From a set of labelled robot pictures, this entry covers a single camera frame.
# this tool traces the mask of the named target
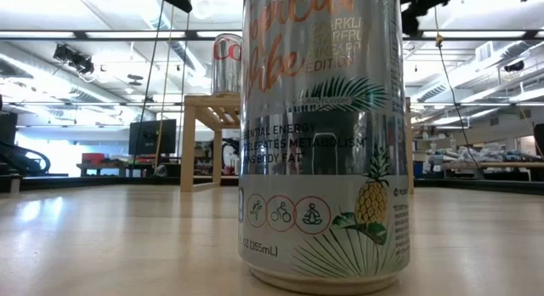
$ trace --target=can label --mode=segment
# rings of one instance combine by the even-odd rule
[[[245,0],[239,251],[317,278],[409,262],[399,0]]]
[[[213,43],[212,94],[241,91],[241,37],[220,34]]]

